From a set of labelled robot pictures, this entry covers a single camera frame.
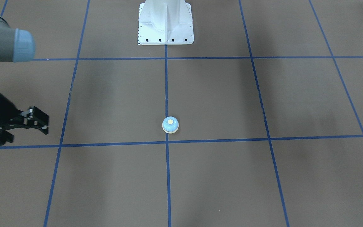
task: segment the grid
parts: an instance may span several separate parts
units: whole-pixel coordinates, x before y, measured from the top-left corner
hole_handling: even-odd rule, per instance
[[[94,146],[119,146],[119,145],[149,145],[149,144],[165,144],[166,145],[166,162],[167,162],[167,204],[168,204],[168,226],[171,227],[171,207],[170,207],[170,157],[169,157],[169,144],[176,144],[176,143],[219,143],[219,142],[242,142],[242,141],[268,141],[269,144],[269,148],[270,148],[270,152],[271,152],[271,157],[273,160],[273,164],[274,164],[274,171],[275,171],[275,177],[276,177],[276,181],[278,184],[278,189],[279,189],[279,194],[280,194],[280,198],[281,198],[281,205],[282,208],[284,210],[284,216],[285,216],[285,222],[287,227],[290,226],[289,223],[289,218],[288,218],[288,214],[285,208],[285,202],[284,202],[284,194],[283,194],[283,190],[281,187],[281,183],[279,180],[279,174],[278,174],[278,167],[277,167],[277,163],[275,160],[275,156],[274,156],[274,150],[273,150],[273,144],[272,141],[282,141],[282,140],[308,140],[308,139],[332,139],[332,138],[363,138],[363,126],[362,123],[360,121],[360,118],[358,117],[357,111],[356,111],[356,107],[351,99],[350,93],[347,90],[347,86],[345,84],[345,81],[341,75],[341,71],[339,69],[339,66],[337,64],[336,59],[337,58],[363,58],[363,56],[335,56],[330,48],[330,44],[327,40],[327,37],[324,33],[324,30],[321,26],[321,23],[318,19],[317,16],[317,12],[313,6],[313,3],[311,0],[308,0],[311,9],[314,13],[314,17],[318,23],[318,26],[320,28],[320,31],[324,37],[324,40],[326,42],[326,45],[328,47],[328,50],[330,52],[330,56],[253,56],[252,54],[252,50],[251,50],[251,45],[250,45],[250,39],[249,39],[249,35],[250,32],[247,30],[246,27],[246,22],[245,22],[245,15],[243,13],[243,8],[242,8],[242,3],[241,0],[239,1],[239,6],[240,6],[240,12],[241,12],[241,16],[242,16],[242,21],[243,21],[243,29],[245,30],[245,35],[246,35],[246,40],[247,40],[247,45],[248,45],[248,50],[249,50],[249,56],[225,56],[225,57],[168,57],[167,54],[167,46],[164,46],[164,57],[130,57],[130,58],[80,58],[80,51],[82,48],[82,40],[83,40],[83,36],[84,36],[84,32],[85,32],[85,26],[88,20],[88,11],[89,11],[89,5],[90,5],[90,0],[88,0],[87,5],[86,5],[86,10],[85,10],[85,16],[84,16],[84,21],[83,21],[83,26],[82,26],[82,32],[81,32],[81,37],[79,39],[79,46],[78,46],[78,53],[77,53],[77,57],[76,58],[51,58],[51,59],[34,59],[34,61],[75,61],[75,67],[73,70],[73,74],[72,74],[72,81],[71,81],[71,87],[69,90],[69,95],[68,95],[68,101],[67,101],[67,105],[66,105],[66,111],[65,111],[65,116],[64,116],[64,122],[62,125],[62,134],[60,137],[60,142],[57,145],[26,145],[26,146],[4,146],[4,147],[0,147],[0,149],[14,149],[14,148],[58,148],[58,152],[57,152],[57,157],[56,157],[56,163],[55,163],[55,169],[54,169],[54,174],[53,174],[53,178],[52,178],[52,184],[51,184],[51,188],[50,188],[50,193],[49,193],[49,200],[48,200],[48,204],[47,204],[47,208],[46,208],[46,216],[45,216],[45,220],[44,220],[44,226],[47,226],[48,223],[48,219],[49,219],[49,210],[50,210],[50,205],[51,205],[51,201],[52,201],[52,197],[53,197],[53,192],[54,192],[54,186],[55,186],[55,179],[56,179],[56,175],[57,175],[57,169],[58,169],[58,165],[59,165],[59,160],[60,160],[60,154],[61,154],[61,149],[62,148],[70,148],[70,147],[94,147]],[[4,14],[4,11],[6,9],[8,0],[5,0],[3,9],[1,11],[1,15]],[[261,88],[259,86],[258,83],[258,79],[257,79],[257,73],[256,73],[256,66],[255,66],[255,62],[254,59],[318,59],[318,58],[325,58],[325,59],[332,59],[334,62],[334,65],[337,69],[338,75],[340,77],[340,80],[342,82],[343,88],[346,92],[348,101],[350,102],[350,105],[353,109],[354,115],[356,116],[357,122],[359,124],[359,128],[362,132],[361,135],[326,135],[326,136],[312,136],[312,137],[271,137],[269,129],[268,129],[268,123],[267,123],[267,117],[266,117],[266,109],[263,106],[263,101],[262,101],[262,97],[261,97]],[[165,115],[166,117],[169,116],[168,114],[168,61],[169,60],[181,60],[181,59],[250,59],[251,64],[252,64],[252,70],[254,72],[254,77],[255,77],[255,82],[256,82],[256,87],[258,89],[258,97],[259,97],[259,102],[262,108],[262,114],[263,114],[263,118],[264,118],[264,126],[265,126],[265,130],[267,133],[267,137],[266,138],[235,138],[235,139],[208,139],[208,140],[178,140],[178,141],[170,141],[169,140],[169,135],[166,134],[165,135],[165,139],[163,141],[138,141],[138,142],[123,142],[123,143],[89,143],[89,144],[64,144],[63,143],[63,139],[64,139],[64,135],[65,135],[65,128],[66,128],[66,122],[67,122],[67,118],[68,118],[68,112],[69,112],[69,107],[70,107],[70,103],[71,103],[71,93],[72,93],[72,88],[74,85],[74,80],[76,77],[76,73],[77,73],[77,67],[78,67],[78,62],[79,61],[99,61],[99,60],[164,60],[165,63],[165,78],[164,78],[164,83],[165,83]]]

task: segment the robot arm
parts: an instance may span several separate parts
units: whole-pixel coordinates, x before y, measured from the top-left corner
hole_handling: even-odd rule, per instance
[[[0,16],[0,61],[31,61],[35,55],[35,44],[28,31],[11,29]],[[14,135],[7,132],[13,128],[36,128],[45,135],[49,133],[49,116],[35,106],[26,112],[0,93],[0,146],[13,142]]]

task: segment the white mounting plate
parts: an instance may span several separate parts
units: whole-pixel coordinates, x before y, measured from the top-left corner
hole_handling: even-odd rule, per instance
[[[140,13],[145,3],[140,4]],[[188,11],[191,13],[191,5],[186,3]],[[174,30],[169,31],[169,39],[166,40],[164,30],[158,30],[153,24],[139,23],[138,45],[185,45],[194,43],[193,24],[179,24]]]

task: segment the white flange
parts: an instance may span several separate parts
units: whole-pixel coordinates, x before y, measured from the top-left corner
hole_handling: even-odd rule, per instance
[[[191,5],[185,0],[146,0],[140,4],[138,44],[193,44]]]

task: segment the black object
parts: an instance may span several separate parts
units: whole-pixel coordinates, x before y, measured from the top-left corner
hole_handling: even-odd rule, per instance
[[[15,105],[0,93],[0,146],[12,143],[14,135],[7,132],[13,128],[35,128],[45,135],[49,133],[49,116],[35,106],[26,112],[16,109]]]

